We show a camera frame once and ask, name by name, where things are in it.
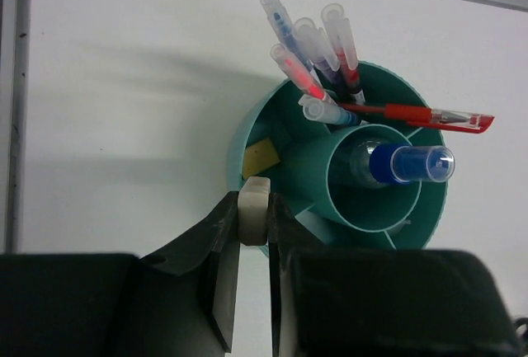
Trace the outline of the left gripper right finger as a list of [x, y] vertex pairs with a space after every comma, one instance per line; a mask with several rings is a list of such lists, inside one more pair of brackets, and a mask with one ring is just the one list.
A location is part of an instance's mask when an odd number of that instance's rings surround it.
[[495, 279], [457, 250], [321, 242], [271, 195], [266, 215], [275, 356], [524, 356]]

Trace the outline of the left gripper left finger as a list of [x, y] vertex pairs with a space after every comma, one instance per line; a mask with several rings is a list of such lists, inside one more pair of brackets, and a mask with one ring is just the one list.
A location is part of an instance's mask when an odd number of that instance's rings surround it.
[[238, 194], [139, 257], [1, 258], [4, 356], [223, 356], [233, 345]]

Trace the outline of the grey white eraser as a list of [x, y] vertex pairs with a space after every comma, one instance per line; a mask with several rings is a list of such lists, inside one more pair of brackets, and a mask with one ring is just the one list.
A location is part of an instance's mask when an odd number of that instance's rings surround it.
[[259, 247], [267, 242], [270, 192], [269, 178], [251, 176], [238, 193], [238, 240], [245, 246]]

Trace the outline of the yellow eraser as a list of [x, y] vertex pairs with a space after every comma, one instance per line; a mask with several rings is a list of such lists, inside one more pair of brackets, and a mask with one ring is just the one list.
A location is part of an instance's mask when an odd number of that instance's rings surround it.
[[243, 154], [242, 177], [244, 180], [251, 176], [267, 171], [280, 163], [280, 157], [270, 138], [262, 139], [248, 146]]

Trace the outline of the teal capped pen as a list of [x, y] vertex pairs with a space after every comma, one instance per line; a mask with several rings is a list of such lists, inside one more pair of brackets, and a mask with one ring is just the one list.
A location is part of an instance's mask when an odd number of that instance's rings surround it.
[[354, 113], [308, 95], [302, 95], [298, 104], [302, 107], [304, 117], [310, 121], [337, 126], [357, 126], [361, 123]]

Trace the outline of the red gel pen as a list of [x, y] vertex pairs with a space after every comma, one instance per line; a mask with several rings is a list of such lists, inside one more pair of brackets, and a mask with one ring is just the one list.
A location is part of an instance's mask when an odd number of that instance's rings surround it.
[[412, 127], [467, 134], [482, 134], [495, 120], [493, 115], [392, 103], [384, 106], [341, 104], [341, 107], [355, 113], [382, 115], [387, 120], [402, 121]]

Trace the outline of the pink highlighter pen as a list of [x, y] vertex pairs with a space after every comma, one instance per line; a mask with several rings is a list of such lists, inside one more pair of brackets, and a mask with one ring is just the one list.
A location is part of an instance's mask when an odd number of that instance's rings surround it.
[[273, 45], [270, 56], [289, 80], [304, 94], [332, 105], [337, 104], [296, 55], [283, 44]]

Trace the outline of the red clear pen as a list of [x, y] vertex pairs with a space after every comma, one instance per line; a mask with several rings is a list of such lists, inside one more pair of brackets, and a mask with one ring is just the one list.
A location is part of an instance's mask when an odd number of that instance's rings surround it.
[[351, 31], [350, 20], [339, 3], [330, 3], [321, 11], [321, 19], [330, 44], [337, 56], [344, 83], [350, 92], [351, 100], [357, 105], [365, 104], [362, 90], [359, 60]]

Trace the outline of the purple capped pen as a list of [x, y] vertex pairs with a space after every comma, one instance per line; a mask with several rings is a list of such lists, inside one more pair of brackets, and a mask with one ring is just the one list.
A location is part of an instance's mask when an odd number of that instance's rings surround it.
[[337, 100], [344, 102], [347, 89], [340, 73], [340, 63], [323, 28], [317, 28], [311, 18], [303, 17], [293, 25], [293, 35], [302, 52], [312, 62], [316, 74], [335, 92]]

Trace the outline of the blue highlighter pen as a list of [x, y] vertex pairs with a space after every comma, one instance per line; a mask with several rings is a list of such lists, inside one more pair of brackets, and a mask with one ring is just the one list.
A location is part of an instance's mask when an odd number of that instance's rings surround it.
[[293, 23], [281, 0], [260, 0], [260, 4], [278, 40], [312, 72], [314, 67], [293, 35]]

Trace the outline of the teal divided pen holder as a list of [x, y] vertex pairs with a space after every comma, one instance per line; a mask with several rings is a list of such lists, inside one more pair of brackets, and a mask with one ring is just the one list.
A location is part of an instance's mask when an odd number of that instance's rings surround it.
[[291, 213], [323, 242], [335, 246], [418, 249], [430, 241], [444, 209], [447, 185], [413, 182], [368, 189], [353, 183], [351, 167], [368, 167], [364, 142], [438, 146], [442, 133], [369, 116], [366, 124], [339, 128], [307, 120], [290, 81], [276, 85], [247, 114], [227, 156], [227, 184], [240, 189], [247, 148], [270, 139], [279, 163], [262, 171]]

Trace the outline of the blue capped glue bottle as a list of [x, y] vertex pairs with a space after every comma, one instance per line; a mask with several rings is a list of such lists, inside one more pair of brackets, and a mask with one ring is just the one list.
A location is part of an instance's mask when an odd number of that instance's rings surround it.
[[369, 138], [352, 147], [349, 168], [351, 183], [367, 189], [445, 183], [454, 173], [455, 157], [442, 145], [413, 146]]

